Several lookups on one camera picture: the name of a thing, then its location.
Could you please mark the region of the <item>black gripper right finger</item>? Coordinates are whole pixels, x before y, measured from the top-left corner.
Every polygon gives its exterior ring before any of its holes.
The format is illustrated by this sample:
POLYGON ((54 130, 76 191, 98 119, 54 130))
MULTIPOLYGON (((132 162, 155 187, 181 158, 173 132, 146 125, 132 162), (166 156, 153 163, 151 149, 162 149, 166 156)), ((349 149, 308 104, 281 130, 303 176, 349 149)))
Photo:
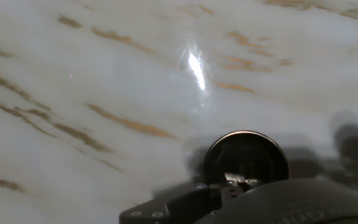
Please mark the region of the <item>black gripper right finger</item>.
POLYGON ((241 188, 234 198, 262 185, 262 181, 255 174, 235 174, 234 177, 237 180, 237 186, 241 188))

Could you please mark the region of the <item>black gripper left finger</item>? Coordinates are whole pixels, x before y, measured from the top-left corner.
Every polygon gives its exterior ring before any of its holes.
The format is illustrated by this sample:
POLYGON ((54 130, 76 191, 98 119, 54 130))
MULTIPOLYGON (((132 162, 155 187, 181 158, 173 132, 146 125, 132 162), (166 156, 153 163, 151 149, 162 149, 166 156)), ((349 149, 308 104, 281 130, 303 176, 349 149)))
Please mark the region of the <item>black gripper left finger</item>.
POLYGON ((119 224, 188 224, 220 213, 237 197, 237 179, 226 173, 215 184, 185 182, 123 211, 119 224))

